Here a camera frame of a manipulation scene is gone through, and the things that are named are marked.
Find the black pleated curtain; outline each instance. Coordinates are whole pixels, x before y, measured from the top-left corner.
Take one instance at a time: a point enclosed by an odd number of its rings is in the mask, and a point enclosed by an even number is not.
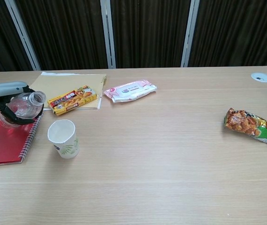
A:
[[[201,0],[190,67],[267,65],[267,0]]]
[[[32,70],[7,6],[0,0],[0,71]]]
[[[42,70],[107,68],[99,0],[15,0]]]
[[[117,68],[180,67],[190,0],[111,0]]]

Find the clear plastic bottle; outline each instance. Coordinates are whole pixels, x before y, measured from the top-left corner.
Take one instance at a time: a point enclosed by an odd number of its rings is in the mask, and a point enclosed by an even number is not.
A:
[[[33,119],[41,111],[43,104],[46,100],[46,95],[41,91],[35,91],[31,93],[21,93],[15,96],[7,104],[7,107],[12,110],[17,117],[22,119]],[[1,113],[0,113],[0,123],[6,128],[14,128],[20,125],[10,123]]]

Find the fried chicken snack package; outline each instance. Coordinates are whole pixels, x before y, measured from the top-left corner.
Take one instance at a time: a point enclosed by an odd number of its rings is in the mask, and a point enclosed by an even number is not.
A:
[[[157,87],[147,80],[126,83],[106,90],[107,97],[116,102],[129,102],[137,100],[149,93],[156,91]]]
[[[48,105],[57,116],[97,99],[97,94],[88,86],[82,86],[48,100]]]
[[[244,110],[230,108],[224,119],[225,127],[267,143],[267,120]]]

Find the white round grommet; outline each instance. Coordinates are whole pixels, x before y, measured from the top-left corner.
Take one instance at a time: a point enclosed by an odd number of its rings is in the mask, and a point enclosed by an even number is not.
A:
[[[267,82],[267,74],[264,73],[253,73],[251,77],[259,82]]]

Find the paper cup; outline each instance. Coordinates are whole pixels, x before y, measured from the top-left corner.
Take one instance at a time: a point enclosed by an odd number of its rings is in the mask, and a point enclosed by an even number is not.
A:
[[[49,127],[47,136],[62,158],[73,158],[78,154],[78,139],[72,121],[55,121]]]

